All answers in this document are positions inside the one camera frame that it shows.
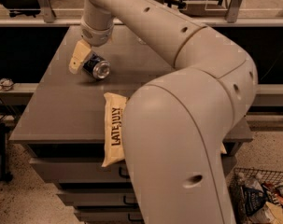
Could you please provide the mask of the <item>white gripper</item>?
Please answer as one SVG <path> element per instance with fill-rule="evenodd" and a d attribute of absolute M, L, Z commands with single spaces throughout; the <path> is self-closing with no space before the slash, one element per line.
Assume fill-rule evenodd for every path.
<path fill-rule="evenodd" d="M 81 37 L 75 45 L 74 52 L 72 54 L 69 71 L 72 74 L 77 74 L 92 55 L 92 47 L 100 47 L 104 45 L 111 37 L 114 25 L 105 28 L 104 30 L 98 30 L 92 28 L 87 22 L 81 20 Z"/>

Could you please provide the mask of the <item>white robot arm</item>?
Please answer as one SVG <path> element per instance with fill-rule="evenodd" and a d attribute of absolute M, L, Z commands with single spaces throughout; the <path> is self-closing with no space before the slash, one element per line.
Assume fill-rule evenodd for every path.
<path fill-rule="evenodd" d="M 145 224 L 236 224 L 220 145 L 254 101 L 254 61 L 154 0 L 85 0 L 83 46 L 105 44 L 114 19 L 174 69 L 139 88 L 123 111 L 125 161 Z"/>

